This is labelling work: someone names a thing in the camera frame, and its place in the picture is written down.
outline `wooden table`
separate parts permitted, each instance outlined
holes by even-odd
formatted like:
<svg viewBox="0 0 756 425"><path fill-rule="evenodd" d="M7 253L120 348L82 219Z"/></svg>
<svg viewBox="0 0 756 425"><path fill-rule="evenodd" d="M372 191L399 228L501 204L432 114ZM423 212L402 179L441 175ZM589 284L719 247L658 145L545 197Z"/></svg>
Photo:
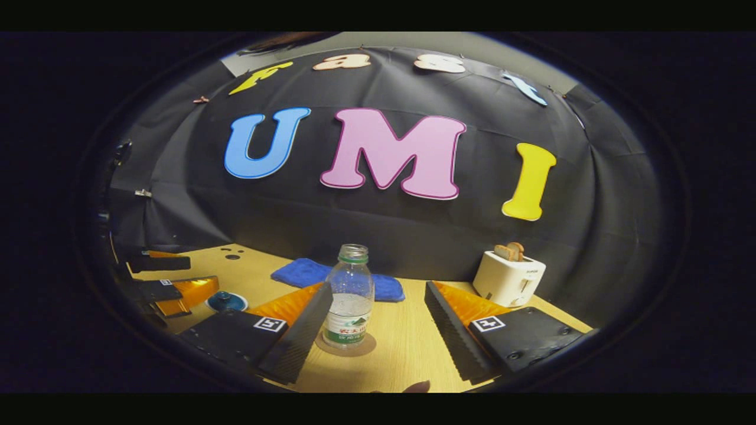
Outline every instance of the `wooden table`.
<svg viewBox="0 0 756 425"><path fill-rule="evenodd" d="M250 308L298 290L270 278L271 273L289 264L291 259L237 244L184 254L191 257L191 270L143 271L133 276L143 280L178 280L215 275L221 290L245 297ZM228 255L239 256L239 259L227 259ZM423 300L426 281L398 280L406 299L376 302L373 306L367 331L377 341L375 350L360 357L339 357L313 344L296 384L286 388L297 392L401 392L413 383L430 380L430 392L462 392L490 383L473 386L460 379ZM468 282L442 283L475 293ZM523 307L526 306L540 309L580 332L591 330L587 324L537 296ZM213 313L204 303L200 304L192 309L191 315L167 319L169 331L182 332Z"/></svg>

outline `letter m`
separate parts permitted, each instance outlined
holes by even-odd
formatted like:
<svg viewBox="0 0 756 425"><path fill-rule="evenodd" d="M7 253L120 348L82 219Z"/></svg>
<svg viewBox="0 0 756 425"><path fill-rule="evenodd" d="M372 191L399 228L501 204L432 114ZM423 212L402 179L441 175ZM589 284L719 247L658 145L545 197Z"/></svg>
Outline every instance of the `letter m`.
<svg viewBox="0 0 756 425"><path fill-rule="evenodd" d="M401 189L416 197L450 200L460 193L454 184L457 139L466 131L460 121L443 116L422 118L403 138L379 110L344 109L336 114L343 123L331 169L321 183L332 188L354 189L365 183L358 171L363 155L379 189L386 189L415 160L412 174Z"/></svg>

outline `blue round object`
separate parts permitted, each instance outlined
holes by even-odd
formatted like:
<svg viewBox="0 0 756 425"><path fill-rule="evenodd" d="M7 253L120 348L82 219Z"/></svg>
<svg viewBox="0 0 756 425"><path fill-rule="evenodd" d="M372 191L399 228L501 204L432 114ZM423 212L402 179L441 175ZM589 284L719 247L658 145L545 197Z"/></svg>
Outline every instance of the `blue round object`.
<svg viewBox="0 0 756 425"><path fill-rule="evenodd" d="M228 309L242 312L246 310L248 305L246 299L242 296L224 290L215 293L215 295L207 299L207 306L217 312Z"/></svg>

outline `bottle label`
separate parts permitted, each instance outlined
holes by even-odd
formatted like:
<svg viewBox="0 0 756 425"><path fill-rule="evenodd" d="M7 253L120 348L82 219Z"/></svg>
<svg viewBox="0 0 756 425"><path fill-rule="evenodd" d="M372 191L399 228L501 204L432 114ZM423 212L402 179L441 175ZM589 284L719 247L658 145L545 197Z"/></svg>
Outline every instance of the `bottle label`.
<svg viewBox="0 0 756 425"><path fill-rule="evenodd" d="M359 316L341 316L328 313L326 318L326 337L339 344L353 344L365 338L370 312Z"/></svg>

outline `blue towel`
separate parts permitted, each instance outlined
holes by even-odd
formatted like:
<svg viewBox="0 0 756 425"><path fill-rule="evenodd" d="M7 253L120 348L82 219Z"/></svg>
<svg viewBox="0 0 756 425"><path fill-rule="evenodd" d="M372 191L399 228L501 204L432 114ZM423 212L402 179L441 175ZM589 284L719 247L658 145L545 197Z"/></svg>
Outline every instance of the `blue towel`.
<svg viewBox="0 0 756 425"><path fill-rule="evenodd" d="M303 288L326 280L331 267L318 264L311 259L296 259L274 271L271 279L294 287ZM390 276L373 275L376 285L376 301L399 302L404 300L401 284Z"/></svg>

